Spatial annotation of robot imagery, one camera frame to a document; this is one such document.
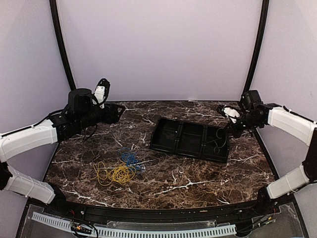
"brown marble surface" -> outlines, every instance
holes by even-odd
[[[216,107],[222,102],[123,102],[127,110],[117,124],[99,124],[88,141],[76,135],[61,143],[49,167],[46,182],[57,184],[67,200],[91,205],[139,209],[180,209],[217,206],[254,200],[260,187],[274,181],[257,140],[245,132],[230,138],[227,164],[219,164],[149,149],[160,116],[224,126]],[[236,103],[222,103],[237,106]],[[145,171],[126,185],[103,187],[93,164],[111,167],[118,149],[133,147]]]

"black pole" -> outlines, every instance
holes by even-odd
[[[259,54],[260,54],[260,49],[261,49],[261,44],[262,44],[263,35],[264,35],[266,17],[267,17],[267,12],[268,12],[268,3],[269,3],[269,0],[263,0],[263,2],[262,2],[262,9],[261,9],[261,16],[260,16],[256,44],[254,46],[254,51],[253,51],[251,64],[250,64],[250,68],[249,68],[249,73],[247,76],[246,84],[244,85],[243,93],[250,90],[252,79],[254,76],[254,72],[256,71],[258,58],[259,58]]]
[[[68,81],[70,90],[75,90],[76,85],[75,85],[74,78],[73,78],[73,75],[72,75],[71,70],[70,70],[70,65],[68,62],[68,57],[67,57],[67,53],[66,53],[64,40],[63,40],[63,35],[61,33],[56,0],[50,0],[50,5],[51,5],[52,19],[53,19],[54,30],[55,30],[55,35],[56,35],[56,39],[57,39],[57,44],[58,44],[58,48],[59,48],[61,61],[63,62],[63,66],[64,66],[64,70],[66,73],[66,77],[67,77],[67,81]]]

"black organizer box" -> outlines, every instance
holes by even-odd
[[[150,149],[226,163],[228,135],[222,127],[160,118],[151,136]]]

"yellow cable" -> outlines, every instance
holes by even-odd
[[[115,164],[115,168],[109,172],[103,161],[99,161],[96,165],[94,164],[93,168],[96,172],[96,176],[94,178],[83,178],[83,175],[85,174],[84,172],[81,175],[81,179],[85,181],[97,179],[101,186],[109,186],[112,182],[125,185],[127,182],[131,181],[136,174],[135,168],[133,166],[127,167],[125,163]],[[102,177],[100,175],[101,171],[105,172],[106,176]]]

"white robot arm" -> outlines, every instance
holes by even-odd
[[[9,190],[50,204],[61,191],[53,184],[31,178],[8,165],[8,160],[33,148],[62,142],[97,123],[116,123],[124,107],[105,104],[110,84],[102,79],[92,94],[76,89],[68,95],[64,110],[49,114],[41,122],[0,134],[0,190]]]
[[[257,209],[261,212],[265,207],[264,203],[295,192],[317,180],[317,125],[315,121],[286,107],[263,104],[256,90],[243,94],[240,103],[242,111],[230,106],[219,106],[217,109],[223,116],[230,118],[225,129],[234,137],[240,137],[244,130],[271,125],[286,131],[309,146],[306,160],[299,167],[260,189]]]

